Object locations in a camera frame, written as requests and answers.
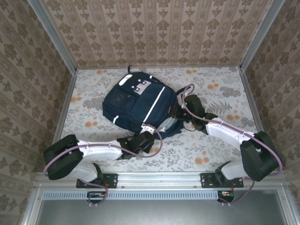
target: backpack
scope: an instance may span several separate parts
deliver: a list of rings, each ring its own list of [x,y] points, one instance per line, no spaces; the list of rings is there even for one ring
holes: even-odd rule
[[[162,138],[181,133],[183,121],[169,115],[171,106],[178,104],[175,92],[159,79],[144,72],[130,72],[106,95],[103,115],[115,125],[140,133],[142,124],[150,124],[160,132]]]

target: backpack strap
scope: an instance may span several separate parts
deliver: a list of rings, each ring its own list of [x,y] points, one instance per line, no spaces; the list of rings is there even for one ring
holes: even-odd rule
[[[186,88],[186,87],[180,88],[180,89],[176,92],[176,95],[179,95],[180,93],[182,93],[182,92],[184,91],[185,88]]]

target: patterned wallpaper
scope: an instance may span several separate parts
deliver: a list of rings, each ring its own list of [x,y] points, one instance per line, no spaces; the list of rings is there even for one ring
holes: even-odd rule
[[[24,213],[70,74],[26,0],[0,1],[0,224]]]
[[[246,70],[300,209],[300,1],[286,0]]]
[[[42,0],[77,67],[239,64],[271,0]]]

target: floral fabric surface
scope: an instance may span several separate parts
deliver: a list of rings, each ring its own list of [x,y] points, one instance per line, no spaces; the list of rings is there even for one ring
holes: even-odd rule
[[[201,99],[206,112],[246,131],[256,131],[237,67],[148,68],[143,71],[174,90],[195,84],[194,94]],[[102,115],[106,94],[126,74],[126,69],[78,70],[62,137],[75,134],[80,140],[106,142],[131,135]],[[158,147],[159,141],[155,141],[150,154]],[[164,139],[161,152],[153,158],[95,159],[95,162],[105,172],[182,172],[213,171],[222,163],[239,158],[240,151],[228,143],[183,129],[181,134]]]

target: purple cable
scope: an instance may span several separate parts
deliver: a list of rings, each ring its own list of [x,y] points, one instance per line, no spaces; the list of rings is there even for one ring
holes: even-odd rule
[[[240,133],[240,134],[242,134],[242,135],[245,135],[246,137],[249,137],[249,138],[251,138],[252,140],[254,140],[255,142],[259,143],[261,146],[265,147],[265,148],[266,148],[266,149],[267,149],[267,150],[275,157],[275,159],[277,160],[277,162],[278,162],[278,164],[279,164],[279,171],[276,172],[276,173],[273,173],[273,174],[269,174],[268,176],[276,176],[276,175],[281,174],[281,172],[282,172],[282,163],[281,163],[281,161],[280,161],[280,158],[279,158],[278,155],[277,155],[271,148],[269,148],[266,144],[262,143],[261,141],[259,141],[259,140],[256,139],[255,137],[253,137],[253,136],[251,136],[251,135],[249,135],[249,134],[247,134],[247,133],[244,133],[244,132],[238,130],[237,128],[235,128],[235,127],[233,127],[233,126],[230,126],[229,124],[224,124],[224,123],[222,123],[222,122],[220,122],[220,121],[217,121],[217,120],[208,120],[208,119],[204,119],[204,118],[201,118],[201,117],[196,116],[195,114],[193,114],[193,113],[188,109],[188,107],[186,106],[186,102],[184,101],[185,93],[186,93],[186,91],[187,91],[187,89],[188,89],[189,87],[193,87],[192,91],[188,93],[189,95],[193,92],[193,90],[194,90],[194,88],[195,88],[195,86],[194,86],[193,84],[190,84],[190,85],[188,85],[187,87],[185,87],[185,89],[184,89],[184,91],[183,91],[183,93],[182,93],[181,100],[182,100],[182,105],[184,106],[184,108],[186,109],[186,111],[187,111],[190,115],[192,115],[193,117],[195,117],[195,118],[197,118],[197,119],[206,121],[206,122],[211,122],[211,123],[221,124],[222,126],[225,126],[225,127],[229,128],[229,129],[231,129],[231,130],[234,130],[234,131],[236,131],[236,132],[238,132],[238,133]],[[246,195],[248,195],[248,193],[249,193],[249,192],[251,191],[251,189],[253,188],[254,184],[255,184],[255,181],[252,180],[252,185],[251,185],[251,187],[248,189],[248,191],[247,191],[240,199],[238,199],[238,200],[236,200],[236,201],[234,201],[234,202],[231,202],[231,203],[232,203],[232,204],[233,204],[233,203],[238,203],[238,202],[241,201],[244,197],[246,197]]]
[[[44,168],[44,170],[43,170],[43,173],[45,174],[45,176],[47,176],[47,171],[48,171],[49,167],[50,167],[57,159],[59,159],[60,157],[62,157],[62,156],[65,155],[65,154],[67,154],[68,152],[73,151],[73,150],[78,149],[78,148],[86,148],[86,147],[113,147],[113,148],[120,149],[120,150],[125,151],[125,152],[127,152],[127,153],[129,153],[129,154],[132,154],[132,155],[134,155],[134,156],[141,157],[141,158],[150,158],[150,157],[154,157],[154,156],[156,156],[156,155],[160,152],[160,150],[161,150],[162,147],[163,147],[163,138],[162,138],[161,134],[159,133],[159,131],[158,131],[155,127],[153,127],[153,126],[151,126],[151,125],[146,125],[146,126],[151,127],[152,129],[154,129],[155,133],[157,133],[157,135],[158,135],[158,137],[159,137],[159,139],[160,139],[160,146],[159,146],[159,149],[158,149],[158,151],[157,151],[156,153],[154,153],[153,155],[150,155],[150,156],[138,155],[138,154],[136,154],[136,153],[134,153],[134,152],[132,152],[132,151],[129,151],[129,150],[125,149],[125,148],[122,148],[122,147],[120,147],[120,146],[113,145],[113,144],[82,144],[82,145],[77,145],[77,146],[74,146],[74,147],[72,147],[72,148],[66,149],[66,150],[64,150],[63,152],[61,152],[60,154],[58,154],[56,157],[54,157],[54,158],[53,158],[53,159],[45,166],[45,168]],[[104,200],[107,198],[108,189],[107,189],[106,187],[104,187],[104,186],[102,186],[102,185],[99,185],[99,184],[92,184],[92,183],[86,182],[86,181],[84,181],[84,180],[80,180],[80,181],[81,181],[82,183],[84,183],[84,184],[87,184],[87,185],[91,185],[91,186],[95,186],[95,187],[99,187],[99,188],[105,189],[105,196],[103,197],[103,199],[102,199],[100,202],[98,202],[98,204],[101,204],[101,203],[104,202]],[[96,194],[91,194],[91,195],[89,195],[89,199],[88,199],[88,202],[89,202],[89,203],[91,203],[91,202],[90,202],[90,198],[91,198],[93,195],[96,195]]]

